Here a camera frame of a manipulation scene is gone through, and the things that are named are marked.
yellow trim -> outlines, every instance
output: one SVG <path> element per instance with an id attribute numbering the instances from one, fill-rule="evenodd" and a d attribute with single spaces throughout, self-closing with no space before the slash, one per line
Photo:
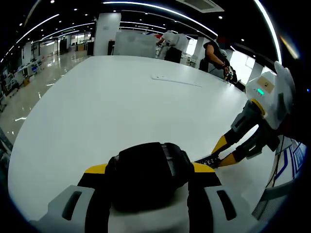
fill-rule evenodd
<path id="1" fill-rule="evenodd" d="M 215 146 L 215 148 L 214 148 L 212 154 L 213 154 L 214 152 L 218 151 L 221 147 L 223 147 L 223 146 L 225 146 L 225 145 L 227 145 L 227 141 L 226 141 L 226 139 L 225 139 L 225 136 L 223 135 L 223 136 L 219 139 L 219 141 L 217 142 L 217 145 Z"/>
<path id="2" fill-rule="evenodd" d="M 105 174 L 107 164 L 92 166 L 85 173 Z"/>
<path id="3" fill-rule="evenodd" d="M 207 165 L 192 163 L 194 166 L 194 172 L 215 172 L 214 169 L 210 168 Z"/>
<path id="4" fill-rule="evenodd" d="M 260 103 L 258 103 L 258 101 L 255 100 L 255 99 L 252 99 L 251 101 L 252 101 L 255 105 L 257 105 L 257 107 L 261 110 L 261 114 L 262 114 L 262 115 L 265 115 L 265 111 L 264 111 L 264 109 L 262 108 L 262 106 L 260 105 Z"/>
<path id="5" fill-rule="evenodd" d="M 237 164 L 237 163 L 238 162 L 235 160 L 233 154 L 231 153 L 219 163 L 218 167 L 228 166 L 228 165 Z"/>

green indicator light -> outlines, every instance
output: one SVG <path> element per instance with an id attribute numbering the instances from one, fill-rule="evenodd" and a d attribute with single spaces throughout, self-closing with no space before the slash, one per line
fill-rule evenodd
<path id="1" fill-rule="evenodd" d="M 262 95 L 264 95 L 264 92 L 262 90 L 260 90 L 259 88 L 257 89 L 259 93 L 261 93 Z"/>

white column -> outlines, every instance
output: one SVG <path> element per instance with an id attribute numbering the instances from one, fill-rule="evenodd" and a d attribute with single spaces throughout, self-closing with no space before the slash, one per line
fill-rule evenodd
<path id="1" fill-rule="evenodd" d="M 255 62 L 253 70 L 252 70 L 252 72 L 251 72 L 251 74 L 249 76 L 248 81 L 251 81 L 254 78 L 259 77 L 261 75 L 261 73 L 262 73 L 262 70 L 263 70 L 263 66 L 258 64 L 257 62 Z"/>
<path id="2" fill-rule="evenodd" d="M 109 40 L 116 39 L 121 21 L 120 13 L 102 13 L 96 25 L 94 55 L 107 55 Z"/>
<path id="3" fill-rule="evenodd" d="M 66 40 L 67 40 L 66 48 L 69 49 L 69 47 L 70 47 L 70 42 L 71 42 L 71 35 L 66 35 L 65 38 L 66 38 Z"/>
<path id="4" fill-rule="evenodd" d="M 205 48 L 203 48 L 203 45 L 209 41 L 210 40 L 206 39 L 205 37 L 198 38 L 198 42 L 196 43 L 194 54 L 193 54 L 193 56 L 197 57 L 195 68 L 199 68 L 200 61 L 205 57 Z"/>
<path id="5" fill-rule="evenodd" d="M 31 59 L 31 42 L 27 42 L 21 50 L 22 65 L 24 66 L 27 63 L 30 63 L 30 59 Z"/>
<path id="6" fill-rule="evenodd" d="M 230 62 L 232 54 L 233 54 L 233 51 L 232 50 L 225 50 L 225 52 L 227 53 L 227 59 Z"/>

air conditioner vent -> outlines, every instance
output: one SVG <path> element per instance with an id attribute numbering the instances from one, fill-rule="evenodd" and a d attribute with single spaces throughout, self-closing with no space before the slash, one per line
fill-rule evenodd
<path id="1" fill-rule="evenodd" d="M 224 11 L 219 5 L 210 0 L 176 0 L 187 6 L 196 9 L 201 13 L 221 12 Z"/>

ceiling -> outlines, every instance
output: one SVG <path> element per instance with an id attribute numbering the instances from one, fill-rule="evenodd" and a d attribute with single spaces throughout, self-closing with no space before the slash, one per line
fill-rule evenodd
<path id="1" fill-rule="evenodd" d="M 192 38 L 205 35 L 212 39 L 216 38 L 213 33 L 202 26 L 170 12 L 140 5 L 102 4 L 102 1 L 103 0 L 89 0 L 79 2 L 55 0 L 55 2 L 51 4 L 50 0 L 29 0 L 18 2 L 17 6 L 15 1 L 8 1 L 7 9 L 9 10 L 0 15 L 1 21 L 5 22 L 1 25 L 1 29 L 4 33 L 0 37 L 0 59 L 2 59 L 8 50 L 31 28 L 56 14 L 59 14 L 59 16 L 43 23 L 21 39 L 4 58 L 4 61 L 10 60 L 12 58 L 11 56 L 14 56 L 11 55 L 11 53 L 20 54 L 18 52 L 20 49 L 18 46 L 23 46 L 27 41 L 40 40 L 43 37 L 42 35 L 47 36 L 68 27 L 95 22 L 93 21 L 94 17 L 98 18 L 100 13 L 113 12 L 114 10 L 121 12 L 122 21 L 141 22 L 170 28 L 179 33 L 185 33 Z M 225 29 L 235 49 L 250 56 L 256 55 L 257 57 L 266 57 L 272 61 L 277 60 L 276 49 L 269 28 L 261 12 L 257 9 L 252 0 L 242 0 L 239 2 L 214 0 L 224 11 L 213 13 L 201 13 L 175 0 L 145 0 L 140 2 L 173 9 L 195 19 L 216 33 L 223 32 Z M 26 21 L 35 3 L 37 3 L 37 6 Z M 134 27 L 134 24 L 121 23 L 121 26 Z M 81 32 L 84 30 L 87 32 L 91 31 L 94 34 L 95 24 L 93 27 L 85 25 L 77 27 L 75 30 L 80 30 Z M 154 30 L 159 32 L 166 31 L 160 28 L 154 28 Z"/>

